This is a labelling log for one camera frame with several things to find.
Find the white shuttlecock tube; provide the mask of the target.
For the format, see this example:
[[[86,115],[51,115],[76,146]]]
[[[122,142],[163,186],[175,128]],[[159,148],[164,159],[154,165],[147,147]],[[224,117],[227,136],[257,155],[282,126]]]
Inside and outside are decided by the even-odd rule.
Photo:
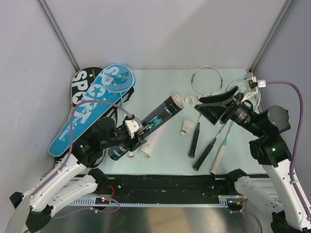
[[[139,153],[145,157],[145,158],[150,158],[152,153],[154,152],[160,138],[162,137],[164,131],[167,128],[167,123],[165,123],[163,126],[161,126],[159,129],[157,129],[154,133],[150,134],[147,137],[147,142],[144,143],[140,148],[139,148]]]

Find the white feather shuttlecock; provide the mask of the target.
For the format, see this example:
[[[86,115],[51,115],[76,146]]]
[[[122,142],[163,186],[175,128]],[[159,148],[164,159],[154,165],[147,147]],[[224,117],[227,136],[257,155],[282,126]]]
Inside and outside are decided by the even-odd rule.
[[[186,96],[185,97],[185,103],[188,106],[194,105],[198,100],[199,100],[199,98],[197,96]]]
[[[184,120],[180,135],[185,135],[194,127],[194,123],[190,120]]]

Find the black shuttlecock tube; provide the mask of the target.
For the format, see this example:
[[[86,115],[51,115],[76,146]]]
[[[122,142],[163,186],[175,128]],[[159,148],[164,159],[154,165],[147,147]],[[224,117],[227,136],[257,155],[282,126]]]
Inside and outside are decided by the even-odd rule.
[[[170,95],[141,121],[142,128],[135,132],[135,136],[130,142],[124,142],[117,146],[112,146],[108,150],[108,156],[112,160],[117,161],[128,151],[135,151],[138,147],[147,142],[147,137],[150,134],[154,133],[183,108],[184,104],[182,98],[177,94]]]

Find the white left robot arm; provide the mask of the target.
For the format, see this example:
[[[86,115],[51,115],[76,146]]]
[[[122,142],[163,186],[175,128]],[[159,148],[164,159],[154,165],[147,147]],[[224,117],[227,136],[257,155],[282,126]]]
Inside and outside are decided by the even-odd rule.
[[[103,150],[123,146],[134,150],[145,142],[143,135],[147,121],[126,117],[115,127],[113,119],[105,117],[94,123],[77,138],[64,159],[34,188],[24,193],[15,192],[10,201],[15,208],[7,227],[7,233],[28,230],[35,233],[43,229],[64,207],[90,193],[104,193],[108,187],[107,176],[98,168],[74,184],[68,182],[89,168],[103,155]]]

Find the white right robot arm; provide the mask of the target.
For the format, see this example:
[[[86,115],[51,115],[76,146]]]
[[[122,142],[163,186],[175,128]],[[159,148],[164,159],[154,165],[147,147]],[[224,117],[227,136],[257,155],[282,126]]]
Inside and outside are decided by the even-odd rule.
[[[256,137],[249,142],[252,157],[262,166],[274,185],[278,200],[251,184],[241,169],[229,172],[225,190],[240,193],[268,215],[275,233],[309,233],[311,204],[294,172],[294,155],[281,134],[291,128],[288,111],[278,105],[257,113],[250,101],[258,87],[247,87],[243,93],[234,86],[225,93],[199,99],[195,110],[210,123],[226,124],[229,120]]]

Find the white racket black grip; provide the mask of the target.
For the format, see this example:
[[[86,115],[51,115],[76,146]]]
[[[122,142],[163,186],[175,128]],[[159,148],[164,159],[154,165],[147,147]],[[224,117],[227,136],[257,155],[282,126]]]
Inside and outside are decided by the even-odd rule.
[[[198,68],[191,77],[192,88],[203,97],[215,95],[220,92],[223,87],[223,77],[220,71],[211,66],[203,66]],[[200,133],[201,114],[199,114],[198,122],[195,126],[190,150],[188,152],[189,158],[194,158],[197,147],[197,142]]]

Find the blue sport racket cover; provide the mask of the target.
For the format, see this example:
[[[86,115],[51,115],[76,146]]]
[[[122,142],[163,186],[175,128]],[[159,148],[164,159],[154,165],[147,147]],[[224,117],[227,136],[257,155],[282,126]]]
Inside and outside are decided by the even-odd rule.
[[[104,69],[89,67],[88,71],[80,70],[71,85],[72,107],[76,110],[51,143],[49,154],[59,157],[69,149],[71,122],[73,141],[75,141],[112,107],[96,101],[123,104],[124,95],[134,85],[135,76],[124,64],[112,64]]]

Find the blue racket white grip right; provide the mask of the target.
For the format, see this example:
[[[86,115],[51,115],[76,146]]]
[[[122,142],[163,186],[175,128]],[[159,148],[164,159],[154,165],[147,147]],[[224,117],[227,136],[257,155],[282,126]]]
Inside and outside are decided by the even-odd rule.
[[[240,79],[237,79],[235,80],[227,89],[228,90],[231,90],[234,86],[237,86],[239,89],[238,89],[238,92],[244,92],[246,90],[246,87],[245,87],[245,84],[244,84],[244,81],[242,80],[242,78]],[[260,104],[260,100],[261,100],[261,94],[260,94],[260,91],[258,91],[255,95],[253,95],[252,97],[250,97],[248,99],[248,101],[250,101],[252,104],[250,104],[250,106],[253,106],[253,109],[256,110]],[[229,134],[230,134],[230,131],[232,129],[234,125],[234,122],[231,120],[230,121],[230,125],[228,127],[228,130],[227,130],[227,133],[225,135],[225,138],[222,142],[222,144],[220,145],[219,149],[218,149],[218,152],[215,156],[215,159],[213,161],[213,164],[212,164],[212,167],[211,167],[211,170],[210,170],[210,174],[211,175],[214,175],[216,176],[217,175],[217,172],[218,172],[218,168],[219,168],[219,165],[222,161],[222,158],[224,156],[224,153],[225,153],[225,149],[226,149],[226,146],[227,146],[227,143],[228,143],[228,137],[229,137]]]

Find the blue racket white grip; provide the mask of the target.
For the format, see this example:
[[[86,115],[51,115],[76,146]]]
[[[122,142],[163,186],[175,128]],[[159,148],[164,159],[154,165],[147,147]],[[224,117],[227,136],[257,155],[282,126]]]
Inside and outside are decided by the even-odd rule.
[[[244,92],[246,90],[246,87],[245,87],[245,84],[244,84],[244,81],[242,80],[242,78],[240,79],[237,79],[235,80],[227,89],[228,90],[231,90],[234,86],[237,86],[239,89],[238,89],[238,92]],[[253,95],[252,97],[250,97],[248,99],[248,101],[250,101],[252,104],[250,104],[250,106],[253,106],[253,109],[256,110],[260,104],[260,100],[261,100],[261,94],[260,94],[260,91],[258,91],[255,95]],[[226,146],[227,146],[227,143],[228,143],[228,137],[229,137],[229,134],[230,134],[230,131],[232,129],[234,125],[234,122],[231,120],[230,121],[230,125],[228,127],[228,130],[227,130],[227,133],[225,135],[225,138],[222,142],[222,144],[220,145],[219,149],[218,149],[218,152],[215,156],[215,159],[213,161],[213,164],[212,164],[212,167],[211,167],[211,170],[210,170],[210,174],[211,175],[214,175],[216,176],[217,175],[217,172],[218,172],[218,168],[219,168],[219,165],[222,161],[222,158],[224,156],[224,153],[225,153],[225,149],[226,149]]]
[[[119,94],[123,107],[122,94],[127,92],[135,82],[135,77],[130,68],[124,64],[112,64],[104,69],[102,84],[111,93]]]

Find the blue racket white grip left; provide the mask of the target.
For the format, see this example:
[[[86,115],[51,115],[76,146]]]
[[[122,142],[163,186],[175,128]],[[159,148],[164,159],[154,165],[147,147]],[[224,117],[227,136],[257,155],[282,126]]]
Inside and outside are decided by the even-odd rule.
[[[135,77],[130,68],[124,64],[112,64],[104,69],[102,84],[111,93],[119,94],[123,107],[122,94],[127,92],[135,82]]]

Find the black sport racket cover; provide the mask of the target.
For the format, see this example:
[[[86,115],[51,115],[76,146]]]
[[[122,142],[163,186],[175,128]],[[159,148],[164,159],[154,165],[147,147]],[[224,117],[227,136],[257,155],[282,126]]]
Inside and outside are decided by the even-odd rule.
[[[102,85],[102,75],[105,68],[85,67],[79,70],[73,77],[71,83],[71,106],[74,108],[77,104],[86,100],[102,100],[121,103],[120,95],[108,92]],[[127,92],[122,94],[122,99],[127,102],[134,93],[132,86]],[[106,117],[118,118],[117,108],[105,104],[86,103],[80,105],[74,113],[73,118],[73,138],[85,136],[93,128],[98,126]],[[51,143],[48,152],[60,160],[69,149],[70,143],[69,121],[67,121],[58,136]]]

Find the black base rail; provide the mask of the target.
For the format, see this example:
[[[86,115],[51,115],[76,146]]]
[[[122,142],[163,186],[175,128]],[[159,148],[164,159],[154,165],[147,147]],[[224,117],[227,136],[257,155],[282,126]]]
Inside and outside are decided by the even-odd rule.
[[[245,200],[224,175],[109,175],[105,189],[93,197],[112,197],[122,204],[195,205]]]

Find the grey aluminium frame post right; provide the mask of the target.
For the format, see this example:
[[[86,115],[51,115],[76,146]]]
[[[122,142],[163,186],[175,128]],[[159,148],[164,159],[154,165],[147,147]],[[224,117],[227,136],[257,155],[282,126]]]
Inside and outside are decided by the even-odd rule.
[[[272,45],[274,39],[276,38],[279,30],[281,29],[282,25],[284,24],[285,20],[287,19],[289,13],[293,9],[294,5],[296,4],[296,0],[286,0],[281,7],[275,21],[273,22],[263,44],[261,45],[254,61],[252,62],[250,68],[247,69],[248,73],[254,73],[257,69],[258,65],[264,58],[265,54],[267,53],[268,49]]]

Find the grey aluminium frame post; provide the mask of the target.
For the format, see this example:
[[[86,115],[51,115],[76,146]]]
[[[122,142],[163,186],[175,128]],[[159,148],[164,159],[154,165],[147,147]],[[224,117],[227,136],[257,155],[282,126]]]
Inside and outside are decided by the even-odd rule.
[[[294,5],[296,4],[296,0],[286,0],[281,7],[275,21],[273,22],[263,44],[261,45],[254,61],[252,62],[250,68],[247,69],[248,73],[254,73],[257,69],[258,65],[264,58],[265,54],[267,53],[268,49],[272,45],[274,39],[276,38],[279,30],[281,29],[282,25],[284,24],[285,20],[287,19],[289,13],[293,9]]]
[[[48,22],[49,26],[51,27],[56,39],[58,40],[61,48],[63,49],[66,57],[68,58],[69,62],[71,63],[72,67],[75,71],[78,71],[80,69],[70,47],[67,43],[50,7],[47,4],[46,0],[36,0],[40,10],[42,11],[46,21]]]

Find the grey aluminium frame post left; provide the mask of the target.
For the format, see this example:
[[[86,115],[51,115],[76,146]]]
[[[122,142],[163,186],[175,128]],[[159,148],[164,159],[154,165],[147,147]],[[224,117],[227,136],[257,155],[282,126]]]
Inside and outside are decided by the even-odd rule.
[[[78,71],[80,69],[70,47],[67,43],[50,7],[47,4],[46,0],[36,0],[40,10],[42,11],[46,21],[48,22],[49,26],[51,27],[56,39],[58,40],[61,48],[63,49],[66,57],[68,58],[69,62],[71,63],[72,67],[75,71]]]

